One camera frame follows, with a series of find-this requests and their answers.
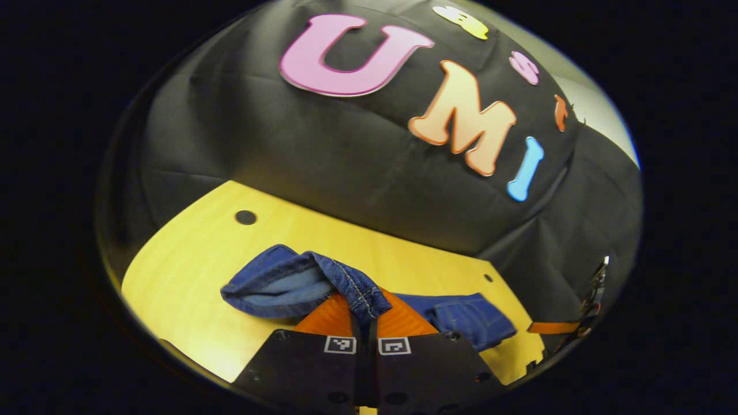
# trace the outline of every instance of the blue denim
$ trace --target blue denim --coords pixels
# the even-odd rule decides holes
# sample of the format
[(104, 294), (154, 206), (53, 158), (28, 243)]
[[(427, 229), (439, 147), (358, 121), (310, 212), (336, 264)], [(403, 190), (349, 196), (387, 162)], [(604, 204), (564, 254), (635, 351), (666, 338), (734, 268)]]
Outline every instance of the blue denim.
[(407, 295), (397, 297), (417, 311), (440, 332), (461, 333), (478, 351), (512, 337), (512, 322), (479, 292), (472, 295)]
[[(362, 329), (392, 308), (363, 272), (312, 251), (298, 255), (284, 245), (252, 259), (221, 288), (221, 296), (249, 315), (289, 318), (310, 314), (336, 290), (346, 298)], [(438, 331), (459, 332), (478, 351), (516, 333), (510, 320), (480, 293), (397, 296)]]
[(310, 314), (338, 290), (362, 326), (391, 309), (363, 272), (312, 251), (284, 245), (259, 254), (221, 288), (223, 299), (250, 315), (287, 318)]

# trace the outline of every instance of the letter u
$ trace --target letter u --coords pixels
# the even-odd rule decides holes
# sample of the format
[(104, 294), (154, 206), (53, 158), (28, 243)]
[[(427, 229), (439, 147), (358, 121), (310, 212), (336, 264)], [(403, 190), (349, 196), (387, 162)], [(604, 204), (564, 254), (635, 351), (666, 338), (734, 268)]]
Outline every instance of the letter u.
[(386, 85), (419, 47), (435, 43), (420, 33), (384, 26), (382, 45), (361, 68), (339, 71), (325, 65), (325, 54), (347, 31), (363, 27), (366, 19), (347, 15), (321, 15), (287, 49), (280, 62), (282, 76), (297, 88), (334, 97), (370, 94)]

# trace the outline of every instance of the foam letter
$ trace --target foam letter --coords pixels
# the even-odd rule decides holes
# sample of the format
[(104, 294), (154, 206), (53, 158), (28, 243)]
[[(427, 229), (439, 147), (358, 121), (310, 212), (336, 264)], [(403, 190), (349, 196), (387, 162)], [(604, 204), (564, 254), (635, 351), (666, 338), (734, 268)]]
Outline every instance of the foam letter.
[(512, 52), (509, 58), (513, 69), (517, 71), (531, 85), (538, 85), (538, 66), (520, 52)]
[(483, 41), (487, 40), (487, 32), (489, 29), (487, 29), (487, 26), (485, 26), (484, 23), (478, 21), (470, 14), (464, 13), (456, 7), (451, 6), (436, 6), (433, 8), (433, 11), (446, 20), (458, 24), (462, 29), (467, 31), (468, 34), (482, 39)]
[(491, 176), (507, 133), (517, 121), (515, 113), (502, 101), (480, 112), (477, 78), (453, 61), (442, 61), (441, 67), (446, 72), (441, 88), (425, 115), (410, 119), (408, 128), (422, 140), (443, 145), (449, 140), (446, 126), (454, 117), (451, 152), (459, 154), (479, 138), (466, 152), (466, 164), (482, 176)]
[(558, 95), (554, 95), (556, 98), (556, 108), (553, 110), (553, 117), (556, 119), (556, 126), (559, 127), (560, 132), (566, 131), (566, 125), (564, 124), (564, 118), (569, 118), (569, 111), (566, 110), (566, 102)]
[(528, 188), (531, 186), (531, 180), (538, 168), (538, 162), (543, 160), (543, 148), (536, 139), (528, 137), (525, 139), (525, 145), (528, 150), (525, 151), (520, 170), (517, 172), (515, 179), (508, 183), (508, 193), (518, 202), (528, 198)]
[(384, 26), (382, 32), (387, 39), (361, 68), (338, 71), (325, 65), (325, 54), (341, 36), (365, 24), (365, 19), (356, 16), (321, 15), (311, 18), (310, 27), (282, 57), (282, 76), (297, 88), (321, 95), (366, 95), (390, 82), (415, 49), (434, 45), (432, 40), (410, 29)]

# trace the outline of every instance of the black background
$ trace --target black background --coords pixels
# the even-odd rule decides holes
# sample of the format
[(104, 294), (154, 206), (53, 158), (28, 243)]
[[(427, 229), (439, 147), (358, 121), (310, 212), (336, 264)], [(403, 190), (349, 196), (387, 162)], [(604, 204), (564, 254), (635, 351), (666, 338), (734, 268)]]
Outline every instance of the black background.
[[(735, 376), (717, 319), (734, 310), (720, 306), (731, 267), (714, 254), (735, 240), (720, 233), (733, 227), (723, 206), (735, 198), (731, 135), (718, 131), (734, 118), (719, 117), (735, 105), (718, 72), (731, 69), (735, 11), (706, 1), (487, 4), (558, 47), (613, 99), (636, 141), (646, 218), (637, 270), (596, 335), (486, 413), (729, 413)], [(250, 7), (3, 6), (10, 413), (254, 412), (156, 362), (166, 356), (111, 301), (92, 232), (95, 179), (125, 106), (177, 52)]]

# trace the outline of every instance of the black cloth cover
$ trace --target black cloth cover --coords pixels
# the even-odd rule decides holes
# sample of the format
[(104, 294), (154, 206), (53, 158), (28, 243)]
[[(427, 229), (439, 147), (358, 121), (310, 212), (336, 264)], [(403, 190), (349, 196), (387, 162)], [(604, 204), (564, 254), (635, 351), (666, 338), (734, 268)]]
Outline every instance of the black cloth cover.
[[(589, 277), (610, 255), (606, 310), (633, 267), (642, 194), (635, 163), (576, 120), (554, 121), (564, 92), (485, 16), (481, 41), (432, 7), (450, 1), (270, 2), (184, 51), (134, 101), (103, 172), (100, 223), (106, 255), (123, 277), (156, 230), (227, 180), (383, 233), (490, 260), (534, 320), (577, 318)], [(326, 13), (367, 19), (325, 57), (339, 70), (361, 67), (385, 25), (435, 42), (417, 49), (380, 90), (329, 97), (298, 89), (279, 72), (287, 48)], [(509, 62), (513, 51), (539, 68), (531, 85)], [(491, 176), (408, 129), (444, 81), (442, 60), (478, 79), (482, 108), (507, 103), (517, 117)], [(526, 137), (545, 151), (528, 198), (506, 186)]]

